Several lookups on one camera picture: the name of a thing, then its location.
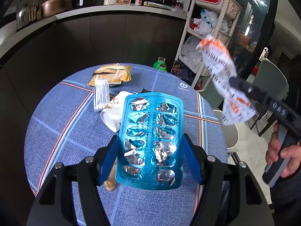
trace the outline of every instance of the blue tablecloth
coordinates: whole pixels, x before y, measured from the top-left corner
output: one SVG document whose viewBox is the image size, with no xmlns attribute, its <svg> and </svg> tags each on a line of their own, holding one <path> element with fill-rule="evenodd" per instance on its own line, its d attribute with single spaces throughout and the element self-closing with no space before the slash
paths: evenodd
<svg viewBox="0 0 301 226">
<path fill-rule="evenodd" d="M 24 159 L 29 184 L 36 195 L 44 179 L 58 161 L 76 164 L 106 146 L 115 134 L 94 112 L 92 87 L 87 86 L 94 70 L 91 67 L 57 84 L 38 104 L 31 117 L 25 138 Z M 184 133 L 207 154 L 227 162 L 222 129 L 210 105 L 193 88 L 175 76 L 134 64 L 132 80 L 110 88 L 141 92 L 143 88 L 177 96 L 184 103 Z M 118 185 L 109 192 L 98 187 L 109 221 L 113 226 L 189 225 L 199 200 L 199 186 L 184 162 L 182 185 L 173 190 L 141 190 Z M 77 183 L 73 183 L 74 205 L 78 223 L 85 225 Z"/>
</svg>

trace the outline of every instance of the storage rack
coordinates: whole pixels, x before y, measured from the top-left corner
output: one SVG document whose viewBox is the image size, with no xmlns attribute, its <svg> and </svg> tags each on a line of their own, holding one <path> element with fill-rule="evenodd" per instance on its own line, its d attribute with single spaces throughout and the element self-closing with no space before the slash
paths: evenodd
<svg viewBox="0 0 301 226">
<path fill-rule="evenodd" d="M 178 52 L 175 58 L 175 61 L 180 60 L 181 62 L 183 62 L 193 73 L 196 74 L 193 82 L 192 82 L 192 87 L 194 88 L 196 83 L 198 82 L 198 79 L 200 76 L 209 76 L 209 72 L 207 70 L 207 67 L 205 67 L 204 62 L 201 60 L 199 62 L 199 64 L 194 68 L 192 67 L 182 56 L 181 56 L 181 49 L 182 46 L 184 44 L 185 41 L 185 37 L 186 34 L 189 33 L 197 38 L 199 38 L 200 40 L 204 39 L 206 36 L 200 35 L 198 33 L 196 33 L 194 30 L 192 30 L 190 28 L 190 23 L 192 22 L 192 12 L 193 9 L 195 7 L 195 5 L 202 7 L 204 9 L 207 9 L 209 11 L 214 11 L 217 14 L 219 14 L 219 19 L 217 22 L 217 26 L 216 28 L 212 29 L 211 31 L 211 35 L 214 38 L 219 39 L 221 42 L 223 42 L 225 44 L 225 46 L 228 46 L 230 40 L 232 39 L 232 35 L 234 32 L 234 29 L 236 27 L 238 18 L 240 16 L 241 13 L 241 6 L 235 1 L 235 0 L 220 0 L 218 3 L 212 3 L 212 2 L 207 2 L 207 1 L 203 1 L 203 0 L 192 0 L 191 2 L 191 6 L 188 12 L 188 17 L 184 26 L 184 30 L 183 30 L 183 34 L 181 37 L 181 41 L 178 47 Z M 232 22 L 232 27 L 229 31 L 228 34 L 223 33 L 222 31 L 220 31 L 220 28 L 222 26 L 222 21 L 225 18 L 229 18 L 229 19 L 234 19 L 234 21 Z M 211 76 L 207 79 L 204 87 L 202 90 L 199 90 L 197 92 L 202 92 L 206 89 L 206 87 L 208 86 L 208 83 L 211 80 Z"/>
</svg>

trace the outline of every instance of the hand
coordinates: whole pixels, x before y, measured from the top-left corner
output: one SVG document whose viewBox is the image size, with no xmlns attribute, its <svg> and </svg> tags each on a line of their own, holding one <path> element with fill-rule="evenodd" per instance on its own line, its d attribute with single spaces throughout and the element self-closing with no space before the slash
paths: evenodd
<svg viewBox="0 0 301 226">
<path fill-rule="evenodd" d="M 278 152 L 281 148 L 281 144 L 277 139 L 278 124 L 274 125 L 274 132 L 272 133 L 271 140 L 268 144 L 268 150 L 265 154 L 265 159 L 268 165 L 272 165 L 273 162 L 278 160 Z M 291 145 L 287 148 L 284 148 L 280 152 L 281 158 L 291 158 L 288 165 L 285 167 L 281 173 L 281 177 L 287 177 L 293 175 L 300 166 L 301 161 L 301 147 L 299 145 Z"/>
</svg>

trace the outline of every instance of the white paper cup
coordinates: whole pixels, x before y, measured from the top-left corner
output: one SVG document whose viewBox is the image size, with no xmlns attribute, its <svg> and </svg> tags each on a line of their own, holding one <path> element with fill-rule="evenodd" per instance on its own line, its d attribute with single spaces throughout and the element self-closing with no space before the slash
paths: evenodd
<svg viewBox="0 0 301 226">
<path fill-rule="evenodd" d="M 100 117 L 104 124 L 106 124 L 106 126 L 115 133 L 120 130 L 124 101 L 128 95 L 131 95 L 131 93 L 121 91 L 100 113 Z"/>
</svg>

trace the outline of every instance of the blister pack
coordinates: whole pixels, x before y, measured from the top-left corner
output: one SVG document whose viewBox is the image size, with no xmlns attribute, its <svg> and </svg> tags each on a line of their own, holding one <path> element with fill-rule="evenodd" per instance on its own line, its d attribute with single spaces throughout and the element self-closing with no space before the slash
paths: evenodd
<svg viewBox="0 0 301 226">
<path fill-rule="evenodd" d="M 147 92 L 125 99 L 116 181 L 140 189 L 175 189 L 183 177 L 183 101 Z"/>
</svg>

